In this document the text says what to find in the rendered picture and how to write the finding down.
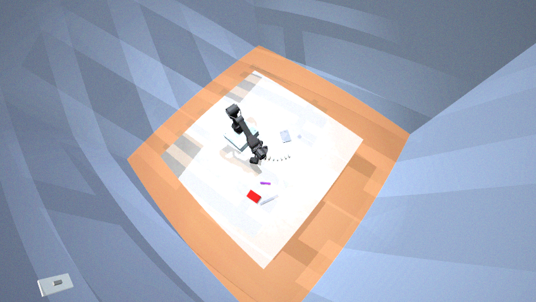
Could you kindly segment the red flat rectangular block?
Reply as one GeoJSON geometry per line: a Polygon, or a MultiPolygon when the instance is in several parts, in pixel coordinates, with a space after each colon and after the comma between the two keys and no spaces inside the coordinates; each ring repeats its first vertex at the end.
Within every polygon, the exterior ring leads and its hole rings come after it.
{"type": "Polygon", "coordinates": [[[254,191],[252,191],[252,190],[250,190],[250,191],[248,192],[247,197],[248,197],[249,199],[253,200],[255,203],[257,203],[257,202],[260,200],[260,198],[261,198],[261,196],[259,196],[258,194],[256,194],[256,193],[255,193],[254,191]]]}

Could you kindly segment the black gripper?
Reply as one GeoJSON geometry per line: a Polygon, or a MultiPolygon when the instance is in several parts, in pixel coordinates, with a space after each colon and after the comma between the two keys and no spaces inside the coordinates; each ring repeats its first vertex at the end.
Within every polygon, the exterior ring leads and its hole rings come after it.
{"type": "MultiPolygon", "coordinates": [[[[261,145],[263,145],[263,141],[260,140],[260,142],[262,143],[261,145]]],[[[252,152],[252,151],[251,151],[251,152],[252,152]]],[[[252,152],[252,154],[254,154],[255,156],[250,158],[250,163],[252,163],[252,164],[258,164],[258,162],[259,162],[259,158],[256,156],[255,152],[254,152],[254,153],[252,152]]]]}

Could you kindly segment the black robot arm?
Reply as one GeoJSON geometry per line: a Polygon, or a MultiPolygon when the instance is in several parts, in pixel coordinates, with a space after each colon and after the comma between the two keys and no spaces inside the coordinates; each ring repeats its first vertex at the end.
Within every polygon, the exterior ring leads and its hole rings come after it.
{"type": "Polygon", "coordinates": [[[247,145],[250,147],[251,151],[253,153],[255,152],[256,156],[260,160],[262,160],[266,157],[266,154],[268,152],[268,146],[262,146],[260,140],[251,133],[247,124],[244,122],[243,116],[238,116],[239,111],[241,115],[241,109],[235,104],[232,104],[231,106],[226,108],[227,115],[230,119],[233,120],[233,124],[231,127],[238,135],[242,132],[245,134],[247,145]]]}

